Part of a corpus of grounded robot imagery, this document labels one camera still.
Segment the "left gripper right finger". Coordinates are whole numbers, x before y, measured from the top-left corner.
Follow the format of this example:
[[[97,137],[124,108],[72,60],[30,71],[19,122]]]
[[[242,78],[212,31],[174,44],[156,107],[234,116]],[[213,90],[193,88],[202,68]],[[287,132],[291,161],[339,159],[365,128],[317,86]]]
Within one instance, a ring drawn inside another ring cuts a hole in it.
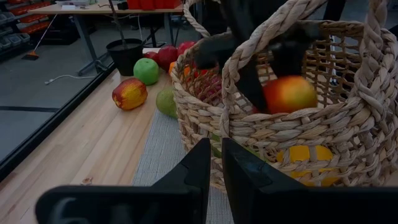
[[[398,224],[398,187],[307,187],[230,138],[222,164],[235,224]]]

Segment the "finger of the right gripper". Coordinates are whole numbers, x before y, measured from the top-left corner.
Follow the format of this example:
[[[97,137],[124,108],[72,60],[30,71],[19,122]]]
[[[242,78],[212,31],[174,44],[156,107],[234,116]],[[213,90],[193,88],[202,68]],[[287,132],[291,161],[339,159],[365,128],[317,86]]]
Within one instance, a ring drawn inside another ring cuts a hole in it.
[[[302,74],[302,61],[308,44],[288,40],[269,46],[273,59],[271,69],[278,78]]]
[[[265,113],[267,111],[267,103],[259,81],[256,65],[256,59],[252,58],[241,69],[241,93],[259,112]]]

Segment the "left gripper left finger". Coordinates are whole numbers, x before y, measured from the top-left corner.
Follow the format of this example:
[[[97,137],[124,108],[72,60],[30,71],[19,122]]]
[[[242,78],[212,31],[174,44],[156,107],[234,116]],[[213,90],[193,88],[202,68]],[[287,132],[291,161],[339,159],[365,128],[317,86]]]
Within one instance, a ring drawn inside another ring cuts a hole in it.
[[[62,185],[35,204],[38,224],[205,224],[211,146],[201,139],[147,187]]]

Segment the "yellow bell pepper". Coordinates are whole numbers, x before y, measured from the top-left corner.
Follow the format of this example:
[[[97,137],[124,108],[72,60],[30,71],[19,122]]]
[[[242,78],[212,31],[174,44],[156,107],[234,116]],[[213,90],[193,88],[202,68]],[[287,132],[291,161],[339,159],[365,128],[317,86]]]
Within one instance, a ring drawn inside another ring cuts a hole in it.
[[[310,150],[314,149],[315,150],[315,159],[321,160],[321,161],[329,161],[332,159],[333,154],[332,152],[325,146],[317,145],[317,146],[292,146],[289,148],[289,161],[290,162],[297,162],[297,161],[304,161],[306,159],[310,159]],[[283,156],[284,153],[282,151],[278,152],[277,154],[277,162],[282,162],[283,161]],[[324,171],[331,171],[332,169],[320,169],[318,170],[320,173]],[[288,173],[289,176],[292,178],[298,178],[298,177],[303,177],[306,174],[311,173],[309,170],[304,170],[304,171],[291,171]],[[326,177],[320,182],[320,186],[322,187],[329,187],[333,185],[336,181],[338,181],[340,178],[338,177]],[[309,187],[314,187],[315,183],[314,182],[309,182],[309,181],[300,181],[306,186]]]

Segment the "woven wicker basket with handles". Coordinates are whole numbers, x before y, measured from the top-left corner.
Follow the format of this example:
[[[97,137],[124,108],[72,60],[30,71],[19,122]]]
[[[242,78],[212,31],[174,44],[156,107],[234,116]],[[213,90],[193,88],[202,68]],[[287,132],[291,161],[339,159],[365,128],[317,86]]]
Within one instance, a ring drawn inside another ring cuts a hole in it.
[[[332,186],[378,186],[398,170],[398,39],[384,27],[388,0],[369,0],[364,22],[312,21],[310,15],[334,0],[288,0],[240,44],[224,66],[199,69],[194,55],[206,35],[180,55],[172,70],[174,100],[186,150],[202,138],[213,149],[210,183],[224,190],[221,146],[231,138],[243,148],[287,174],[309,170],[294,178],[320,182],[340,178]],[[263,86],[278,79],[267,49],[271,39],[295,23],[316,24],[323,34],[305,51],[302,74],[317,92],[316,108],[292,113],[259,112],[241,93],[241,69],[256,59]],[[185,77],[183,70],[190,67]],[[221,75],[221,89],[212,95],[195,94],[194,72],[213,70]],[[310,159],[290,162],[292,146],[325,146],[333,154],[329,161]],[[284,153],[277,162],[277,154]],[[332,169],[320,173],[320,169]]]

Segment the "orange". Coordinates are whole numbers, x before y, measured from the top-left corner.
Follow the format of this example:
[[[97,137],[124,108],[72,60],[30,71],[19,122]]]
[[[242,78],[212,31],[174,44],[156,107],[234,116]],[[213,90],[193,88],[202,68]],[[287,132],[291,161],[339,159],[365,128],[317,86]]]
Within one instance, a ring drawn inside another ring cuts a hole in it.
[[[175,67],[175,64],[176,64],[176,62],[172,62],[172,63],[170,64],[170,66],[169,66],[169,75],[172,74],[172,70],[173,70],[173,68]],[[190,73],[190,67],[189,67],[189,66],[186,66],[186,67],[184,68],[184,70],[183,70],[183,74],[184,74],[184,76],[186,77],[189,73]]]

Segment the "large red apple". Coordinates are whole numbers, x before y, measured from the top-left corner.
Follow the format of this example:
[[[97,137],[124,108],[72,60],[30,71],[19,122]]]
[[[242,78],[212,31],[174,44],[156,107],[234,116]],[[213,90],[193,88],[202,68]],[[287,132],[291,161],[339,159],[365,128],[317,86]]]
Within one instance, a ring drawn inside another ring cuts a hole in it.
[[[170,64],[178,58],[178,50],[172,45],[166,45],[158,51],[157,55],[158,66],[163,70],[168,71]]]

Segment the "green pear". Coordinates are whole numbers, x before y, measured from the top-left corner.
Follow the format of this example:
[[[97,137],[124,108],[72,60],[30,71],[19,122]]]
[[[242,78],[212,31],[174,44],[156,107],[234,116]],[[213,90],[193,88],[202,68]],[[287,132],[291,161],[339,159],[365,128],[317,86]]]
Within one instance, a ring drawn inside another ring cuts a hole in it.
[[[178,118],[176,114],[177,108],[174,102],[173,88],[171,86],[164,88],[157,94],[156,106],[161,113],[176,119]]]

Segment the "green apple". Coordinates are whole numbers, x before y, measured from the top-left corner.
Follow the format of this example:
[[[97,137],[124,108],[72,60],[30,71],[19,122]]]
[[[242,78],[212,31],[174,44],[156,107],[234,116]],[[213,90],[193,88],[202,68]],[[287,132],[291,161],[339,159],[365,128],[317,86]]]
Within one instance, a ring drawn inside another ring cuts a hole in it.
[[[133,68],[134,76],[145,85],[153,85],[159,79],[159,66],[150,58],[139,59]]]

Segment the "red and yellow apple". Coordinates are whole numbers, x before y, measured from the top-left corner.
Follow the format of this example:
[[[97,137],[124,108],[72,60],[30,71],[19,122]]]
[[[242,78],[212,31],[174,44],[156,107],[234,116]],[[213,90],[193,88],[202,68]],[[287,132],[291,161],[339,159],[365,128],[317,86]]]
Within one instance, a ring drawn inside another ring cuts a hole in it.
[[[146,101],[146,85],[137,78],[124,80],[113,90],[112,99],[118,108],[133,110]]]

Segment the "grey woven placemat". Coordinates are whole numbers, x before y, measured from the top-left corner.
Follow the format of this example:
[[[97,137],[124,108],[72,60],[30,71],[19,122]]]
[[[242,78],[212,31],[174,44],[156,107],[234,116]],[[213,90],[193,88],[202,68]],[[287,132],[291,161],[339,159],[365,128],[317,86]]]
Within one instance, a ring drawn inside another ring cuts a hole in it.
[[[178,121],[155,110],[154,119],[137,166],[133,186],[150,186],[172,170],[186,155]],[[228,197],[210,187],[206,224],[234,224]]]

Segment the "red plastic bin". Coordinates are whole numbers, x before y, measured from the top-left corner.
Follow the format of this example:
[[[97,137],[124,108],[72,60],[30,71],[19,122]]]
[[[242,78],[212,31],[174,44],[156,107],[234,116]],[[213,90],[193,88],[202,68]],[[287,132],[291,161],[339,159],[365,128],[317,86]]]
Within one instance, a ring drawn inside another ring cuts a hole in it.
[[[128,9],[174,9],[182,4],[182,0],[126,0]]]

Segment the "green plant in black pot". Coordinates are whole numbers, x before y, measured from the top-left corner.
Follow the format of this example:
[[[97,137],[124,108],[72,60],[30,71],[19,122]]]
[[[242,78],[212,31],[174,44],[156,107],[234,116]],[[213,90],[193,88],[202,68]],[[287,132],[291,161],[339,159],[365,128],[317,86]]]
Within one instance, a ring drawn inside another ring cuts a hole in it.
[[[140,39],[125,38],[112,0],[108,0],[108,2],[112,10],[113,21],[118,28],[120,39],[110,42],[106,46],[106,50],[110,54],[120,75],[131,77],[134,75],[136,62],[142,58],[144,42]]]

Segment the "wooden workbench with grey legs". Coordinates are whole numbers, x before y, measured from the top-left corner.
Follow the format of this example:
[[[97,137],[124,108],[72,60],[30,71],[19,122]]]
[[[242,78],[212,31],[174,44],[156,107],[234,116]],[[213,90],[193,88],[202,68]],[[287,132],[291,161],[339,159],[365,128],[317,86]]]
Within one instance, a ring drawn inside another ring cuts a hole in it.
[[[41,7],[38,9],[29,10],[30,14],[46,14],[46,15],[60,15],[60,14],[71,14],[75,21],[75,26],[78,30],[81,40],[85,43],[86,52],[91,57],[91,61],[86,64],[83,68],[77,71],[78,76],[82,76],[86,71],[91,70],[95,67],[99,71],[107,71],[108,67],[101,61],[103,58],[108,56],[107,53],[97,56],[96,51],[88,34],[86,24],[82,18],[82,15],[110,15],[113,13],[111,9],[112,0],[99,0],[96,4],[87,6],[74,6],[74,5],[60,5],[58,3],[50,6]],[[164,15],[164,26],[169,35],[168,41],[174,44],[174,34],[171,27],[171,15],[172,13],[183,12],[183,4],[180,3],[173,9],[154,9],[154,10],[143,10],[143,9],[116,9],[114,11],[116,15],[145,15],[145,14],[163,14]]]

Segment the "black bag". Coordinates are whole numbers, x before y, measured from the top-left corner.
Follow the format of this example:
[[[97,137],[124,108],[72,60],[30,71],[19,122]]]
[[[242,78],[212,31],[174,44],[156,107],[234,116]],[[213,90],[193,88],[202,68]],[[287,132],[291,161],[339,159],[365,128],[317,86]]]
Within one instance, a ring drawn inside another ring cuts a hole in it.
[[[70,45],[80,38],[73,19],[69,15],[58,15],[45,34],[43,45]]]

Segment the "broom with orange head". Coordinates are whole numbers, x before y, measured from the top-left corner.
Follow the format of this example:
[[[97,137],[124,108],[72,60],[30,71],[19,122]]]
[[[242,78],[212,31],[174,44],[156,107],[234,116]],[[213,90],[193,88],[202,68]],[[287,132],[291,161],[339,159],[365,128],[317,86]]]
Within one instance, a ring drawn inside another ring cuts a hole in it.
[[[39,56],[36,54],[36,50],[38,48],[38,46],[41,44],[43,38],[45,37],[47,31],[49,30],[49,28],[51,27],[52,23],[54,22],[54,20],[57,18],[58,14],[54,15],[53,19],[50,21],[50,23],[48,24],[47,28],[45,29],[44,33],[42,34],[41,38],[39,39],[39,41],[37,42],[37,45],[35,46],[35,48],[33,49],[32,52],[26,54],[25,56],[23,56],[23,60],[30,60],[30,61],[34,61],[37,60],[39,58]]]

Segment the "shelf with orange bins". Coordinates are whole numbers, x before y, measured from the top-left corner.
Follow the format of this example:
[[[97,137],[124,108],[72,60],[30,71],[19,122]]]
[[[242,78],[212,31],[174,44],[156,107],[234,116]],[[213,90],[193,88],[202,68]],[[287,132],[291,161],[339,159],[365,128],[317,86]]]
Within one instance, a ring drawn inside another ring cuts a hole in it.
[[[50,25],[47,14],[31,10],[50,6],[54,0],[0,0],[0,62],[32,48]]]

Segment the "black aluminium table frame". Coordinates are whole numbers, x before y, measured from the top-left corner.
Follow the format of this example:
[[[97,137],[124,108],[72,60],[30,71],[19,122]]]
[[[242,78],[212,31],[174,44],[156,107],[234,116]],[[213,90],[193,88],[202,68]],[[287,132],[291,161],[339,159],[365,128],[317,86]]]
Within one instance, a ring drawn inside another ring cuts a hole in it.
[[[68,116],[90,96],[108,76],[116,69],[114,62],[110,67],[94,77],[72,99],[59,108],[44,124],[22,141],[8,156],[0,161],[0,182],[42,143]]]

